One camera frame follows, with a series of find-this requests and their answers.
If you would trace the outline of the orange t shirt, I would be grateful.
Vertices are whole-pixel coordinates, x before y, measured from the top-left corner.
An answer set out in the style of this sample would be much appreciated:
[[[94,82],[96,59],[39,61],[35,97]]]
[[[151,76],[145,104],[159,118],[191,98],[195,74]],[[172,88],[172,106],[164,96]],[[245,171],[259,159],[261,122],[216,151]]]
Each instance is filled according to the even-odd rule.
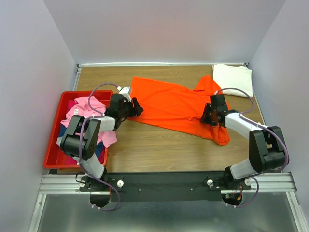
[[[202,77],[194,89],[139,77],[133,78],[131,88],[132,97],[143,108],[133,121],[213,140],[219,145],[229,143],[226,128],[200,122],[210,96],[220,89],[209,76]]]

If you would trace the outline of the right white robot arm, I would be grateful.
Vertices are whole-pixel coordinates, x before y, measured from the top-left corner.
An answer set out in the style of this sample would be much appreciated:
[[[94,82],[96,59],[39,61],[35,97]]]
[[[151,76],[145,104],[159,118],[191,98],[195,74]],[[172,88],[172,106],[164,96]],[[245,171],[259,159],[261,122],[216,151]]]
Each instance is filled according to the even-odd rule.
[[[249,157],[224,170],[222,184],[227,189],[234,189],[245,178],[265,171],[281,171],[289,163],[281,129],[257,123],[236,110],[229,110],[223,94],[210,96],[200,122],[232,129],[249,142]]]

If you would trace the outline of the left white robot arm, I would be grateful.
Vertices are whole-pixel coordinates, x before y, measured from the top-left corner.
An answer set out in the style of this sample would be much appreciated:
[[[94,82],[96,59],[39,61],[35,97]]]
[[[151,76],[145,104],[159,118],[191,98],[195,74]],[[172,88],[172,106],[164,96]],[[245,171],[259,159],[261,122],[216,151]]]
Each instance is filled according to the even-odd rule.
[[[99,116],[74,115],[62,136],[60,149],[77,161],[91,178],[90,185],[97,191],[106,186],[113,188],[106,179],[106,169],[95,155],[97,140],[101,132],[114,132],[129,117],[138,117],[143,108],[136,97],[129,94],[113,94],[110,107]]]

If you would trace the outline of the folded white t shirt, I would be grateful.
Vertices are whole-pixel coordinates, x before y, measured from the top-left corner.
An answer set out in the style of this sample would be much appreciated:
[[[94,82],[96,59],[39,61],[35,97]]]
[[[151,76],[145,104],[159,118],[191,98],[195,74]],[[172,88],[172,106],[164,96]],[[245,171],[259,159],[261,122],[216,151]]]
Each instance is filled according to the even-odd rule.
[[[245,66],[213,65],[213,80],[224,88],[237,88],[253,97],[252,70]]]

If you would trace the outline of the navy blue printed t shirt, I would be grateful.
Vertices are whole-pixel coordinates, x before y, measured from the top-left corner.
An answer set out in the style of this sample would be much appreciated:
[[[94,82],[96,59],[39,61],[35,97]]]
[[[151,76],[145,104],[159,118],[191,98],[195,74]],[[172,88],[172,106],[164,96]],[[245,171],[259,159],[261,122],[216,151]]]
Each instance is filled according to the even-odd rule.
[[[56,141],[56,144],[58,146],[60,146],[62,137],[63,137],[66,129],[67,128],[64,125],[60,124],[60,131],[59,131],[59,135],[58,135],[58,138],[57,138],[57,141]],[[101,156],[104,155],[104,144],[103,144],[103,141],[100,138],[98,138],[98,141],[97,141],[95,154],[96,154],[98,159],[101,159]]]

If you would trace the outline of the pink t shirt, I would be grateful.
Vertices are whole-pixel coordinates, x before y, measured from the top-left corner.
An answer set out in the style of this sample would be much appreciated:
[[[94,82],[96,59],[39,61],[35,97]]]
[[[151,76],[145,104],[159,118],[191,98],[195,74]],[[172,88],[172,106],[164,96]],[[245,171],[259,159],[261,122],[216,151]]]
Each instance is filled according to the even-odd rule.
[[[92,110],[88,105],[88,97],[78,97],[74,99],[77,102],[77,107],[79,109],[79,113],[77,115],[89,117],[89,116],[99,116],[100,114],[94,110]],[[104,113],[106,111],[106,106],[97,100],[94,96],[90,99],[91,106]],[[60,122],[60,124],[64,125],[66,128],[69,125],[71,118],[69,116],[65,116],[66,118]],[[116,133],[114,131],[106,131],[100,132],[98,134],[98,138],[103,141],[104,147],[109,147],[110,145],[117,142]]]

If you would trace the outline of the magenta t shirt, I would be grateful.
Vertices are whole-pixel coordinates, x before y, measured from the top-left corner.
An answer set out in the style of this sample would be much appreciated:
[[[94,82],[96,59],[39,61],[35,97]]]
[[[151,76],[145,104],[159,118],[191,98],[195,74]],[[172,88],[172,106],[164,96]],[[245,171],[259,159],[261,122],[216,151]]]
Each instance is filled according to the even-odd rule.
[[[77,107],[77,102],[75,100],[69,100],[67,105],[66,116],[72,117],[73,115],[77,115],[79,113],[79,109]]]

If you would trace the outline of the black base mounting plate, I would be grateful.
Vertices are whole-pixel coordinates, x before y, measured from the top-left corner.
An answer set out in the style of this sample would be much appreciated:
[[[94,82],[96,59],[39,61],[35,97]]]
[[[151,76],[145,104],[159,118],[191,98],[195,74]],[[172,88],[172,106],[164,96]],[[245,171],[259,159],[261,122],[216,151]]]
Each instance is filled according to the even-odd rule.
[[[110,188],[82,177],[80,190],[108,191],[113,202],[220,201],[223,193],[250,190],[244,180],[232,188],[223,184],[222,171],[109,173]]]

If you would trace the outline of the red plastic bin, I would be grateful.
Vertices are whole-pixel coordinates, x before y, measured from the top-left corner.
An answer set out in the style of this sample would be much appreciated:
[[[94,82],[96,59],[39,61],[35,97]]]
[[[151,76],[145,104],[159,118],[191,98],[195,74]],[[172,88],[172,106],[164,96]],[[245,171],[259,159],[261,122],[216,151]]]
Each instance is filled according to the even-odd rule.
[[[54,118],[53,127],[51,130],[50,140],[45,154],[45,160],[43,162],[44,168],[46,169],[79,169],[80,166],[77,165],[77,161],[73,158],[67,156],[62,152],[60,147],[56,144],[59,132],[60,132],[60,122],[65,119],[65,114],[67,113],[68,105],[70,101],[73,101],[78,97],[88,97],[91,91],[65,91],[62,93],[56,115]],[[101,103],[109,107],[112,90],[98,90],[93,94]],[[106,166],[108,160],[108,148],[103,148],[102,153],[99,157],[99,162]]]

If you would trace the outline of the aluminium frame rail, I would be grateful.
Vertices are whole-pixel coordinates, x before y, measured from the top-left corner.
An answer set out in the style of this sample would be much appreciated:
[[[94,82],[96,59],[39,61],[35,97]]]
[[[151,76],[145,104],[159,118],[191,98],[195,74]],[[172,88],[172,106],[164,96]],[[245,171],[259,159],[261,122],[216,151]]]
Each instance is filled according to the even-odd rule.
[[[297,188],[291,173],[265,173],[251,181],[251,189],[245,193],[254,193],[259,186],[259,192],[296,192]],[[74,175],[43,175],[39,187],[40,194],[107,194],[108,191],[80,190]]]

